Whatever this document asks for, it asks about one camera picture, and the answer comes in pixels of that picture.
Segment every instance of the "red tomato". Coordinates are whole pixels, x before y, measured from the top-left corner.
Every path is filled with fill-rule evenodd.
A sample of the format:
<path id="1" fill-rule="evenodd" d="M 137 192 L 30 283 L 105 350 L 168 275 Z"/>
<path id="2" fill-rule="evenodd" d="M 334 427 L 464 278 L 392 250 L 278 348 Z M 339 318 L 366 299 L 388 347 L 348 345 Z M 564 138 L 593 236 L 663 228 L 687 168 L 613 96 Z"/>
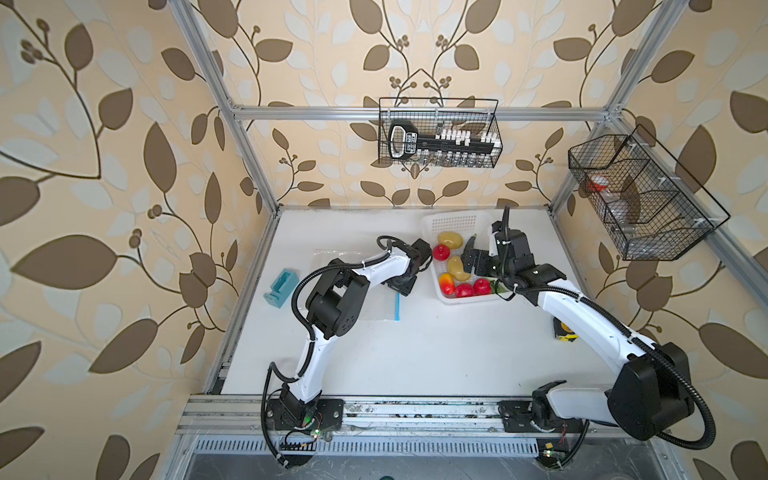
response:
<path id="1" fill-rule="evenodd" d="M 456 286 L 456 296 L 461 298 L 463 296 L 474 296 L 475 289 L 469 283 L 460 283 Z"/>
<path id="2" fill-rule="evenodd" d="M 491 282 L 486 278 L 478 278 L 475 281 L 475 295 L 488 295 L 491 293 Z"/>
<path id="3" fill-rule="evenodd" d="M 440 243 L 435 249 L 432 251 L 432 256 L 435 258 L 435 260 L 447 260 L 448 257 L 451 256 L 451 249 L 448 248 L 447 245 L 443 245 Z"/>

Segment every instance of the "red object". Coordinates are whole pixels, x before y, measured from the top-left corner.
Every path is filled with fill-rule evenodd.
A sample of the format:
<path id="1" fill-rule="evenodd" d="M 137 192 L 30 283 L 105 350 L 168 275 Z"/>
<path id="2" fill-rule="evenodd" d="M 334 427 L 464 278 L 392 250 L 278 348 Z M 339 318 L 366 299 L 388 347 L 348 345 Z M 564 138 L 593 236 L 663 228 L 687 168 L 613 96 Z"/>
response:
<path id="1" fill-rule="evenodd" d="M 438 284 L 440 285 L 440 290 L 445 296 L 451 296 L 456 291 L 456 287 L 453 283 L 453 277 L 450 273 L 443 273 L 438 279 Z"/>
<path id="2" fill-rule="evenodd" d="M 461 283 L 456 286 L 456 296 L 461 298 L 463 296 L 475 296 L 475 289 L 469 283 Z"/>
<path id="3" fill-rule="evenodd" d="M 448 259 L 448 257 L 451 256 L 451 249 L 449 249 L 447 245 L 440 243 L 432 251 L 432 256 L 435 258 L 435 260 L 445 261 Z"/>
<path id="4" fill-rule="evenodd" d="M 486 278 L 478 278 L 475 281 L 475 295 L 489 295 L 491 293 L 491 282 Z"/>

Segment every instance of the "black cable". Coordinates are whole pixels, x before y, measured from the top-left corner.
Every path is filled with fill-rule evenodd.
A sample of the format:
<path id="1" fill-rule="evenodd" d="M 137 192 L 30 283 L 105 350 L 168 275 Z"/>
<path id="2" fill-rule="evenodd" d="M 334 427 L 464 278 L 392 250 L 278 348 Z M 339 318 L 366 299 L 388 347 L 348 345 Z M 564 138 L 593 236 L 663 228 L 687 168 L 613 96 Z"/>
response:
<path id="1" fill-rule="evenodd" d="M 533 286 L 533 287 L 523 288 L 523 289 L 517 288 L 516 292 L 520 294 L 535 293 L 535 292 L 562 293 L 563 295 L 567 295 L 572 298 L 575 298 L 576 301 L 582 302 L 584 305 L 589 306 L 594 311 L 604 316 L 613 326 L 615 326 L 621 332 L 622 335 L 630 339 L 630 341 L 633 344 L 637 345 L 645 353 L 650 355 L 650 357 L 655 362 L 657 362 L 665 370 L 671 373 L 672 376 L 674 376 L 675 379 L 683 386 L 683 388 L 685 388 L 685 390 L 694 400 L 694 403 L 696 404 L 696 406 L 699 408 L 699 412 L 701 413 L 701 418 L 704 422 L 704 433 L 702 434 L 700 439 L 683 440 L 683 439 L 679 439 L 678 437 L 669 435 L 668 433 L 665 433 L 665 432 L 658 433 L 657 437 L 659 437 L 660 439 L 666 440 L 672 445 L 677 445 L 679 447 L 682 447 L 684 449 L 689 449 L 689 450 L 703 450 L 714 443 L 715 436 L 717 434 L 715 420 L 714 420 L 714 417 L 712 416 L 712 412 L 710 411 L 710 408 L 707 406 L 707 403 L 704 401 L 704 398 L 701 396 L 701 394 L 696 390 L 696 387 L 694 387 L 690 383 L 690 381 L 686 379 L 685 376 L 682 373 L 680 373 L 680 371 L 677 368 L 675 368 L 674 365 L 672 365 L 672 363 L 669 360 L 664 358 L 664 356 L 661 355 L 659 352 L 657 352 L 653 347 L 647 345 L 644 341 L 640 340 L 636 336 L 633 337 L 632 330 L 628 329 L 622 322 L 616 319 L 615 316 L 611 315 L 610 312 L 608 312 L 602 306 L 598 305 L 595 301 L 587 298 L 586 296 L 583 296 L 582 294 L 574 292 L 572 290 L 561 288 L 559 286 Z"/>

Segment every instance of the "wallpaper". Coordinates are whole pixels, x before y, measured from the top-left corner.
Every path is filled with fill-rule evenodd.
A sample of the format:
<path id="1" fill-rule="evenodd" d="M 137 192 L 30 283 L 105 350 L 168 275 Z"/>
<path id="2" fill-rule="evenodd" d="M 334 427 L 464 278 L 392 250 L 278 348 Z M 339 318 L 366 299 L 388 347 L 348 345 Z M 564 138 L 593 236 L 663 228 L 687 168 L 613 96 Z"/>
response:
<path id="1" fill-rule="evenodd" d="M 266 212 L 168 7 L 1 0 L 0 44 L 0 477 L 150 478 Z"/>
<path id="2" fill-rule="evenodd" d="M 237 104 L 603 106 L 654 0 L 192 0 Z"/>
<path id="3" fill-rule="evenodd" d="M 723 228 L 764 266 L 767 25 L 765 2 L 691 2 L 625 111 L 731 212 Z M 702 480 L 768 478 L 768 315 L 705 243 L 674 262 L 620 260 L 585 194 L 571 196 L 559 221 L 592 293 L 626 324 L 684 349 L 713 411 L 717 439 L 683 450 L 687 467 Z M 696 439 L 703 423 L 696 413 L 672 430 Z"/>
<path id="4" fill-rule="evenodd" d="M 419 166 L 379 159 L 372 122 L 254 121 L 251 144 L 279 203 L 311 207 L 541 206 L 568 172 L 584 122 L 500 122 L 495 168 Z"/>

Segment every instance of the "teal tape dispenser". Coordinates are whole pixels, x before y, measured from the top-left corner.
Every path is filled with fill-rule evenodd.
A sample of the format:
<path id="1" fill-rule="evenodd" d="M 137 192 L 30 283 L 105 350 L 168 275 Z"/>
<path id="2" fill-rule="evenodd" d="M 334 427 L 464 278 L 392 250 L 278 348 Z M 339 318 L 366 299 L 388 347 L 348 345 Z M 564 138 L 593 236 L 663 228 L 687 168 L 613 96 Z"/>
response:
<path id="1" fill-rule="evenodd" d="M 275 281 L 272 282 L 272 286 L 270 287 L 272 288 L 272 291 L 264 293 L 264 299 L 271 306 L 280 308 L 286 300 L 288 300 L 288 297 L 291 296 L 293 289 L 295 289 L 298 284 L 299 277 L 291 270 L 284 268 Z"/>

